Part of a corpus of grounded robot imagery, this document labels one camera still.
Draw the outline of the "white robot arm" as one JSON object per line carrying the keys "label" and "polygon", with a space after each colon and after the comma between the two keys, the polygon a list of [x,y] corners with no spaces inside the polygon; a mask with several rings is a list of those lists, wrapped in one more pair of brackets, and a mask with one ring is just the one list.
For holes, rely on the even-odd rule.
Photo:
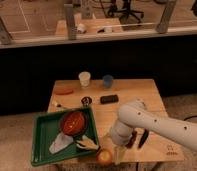
{"label": "white robot arm", "polygon": [[152,131],[197,152],[196,123],[153,114],[146,110],[140,100],[128,102],[118,108],[117,119],[109,130],[109,136],[116,146],[125,147],[135,128]]}

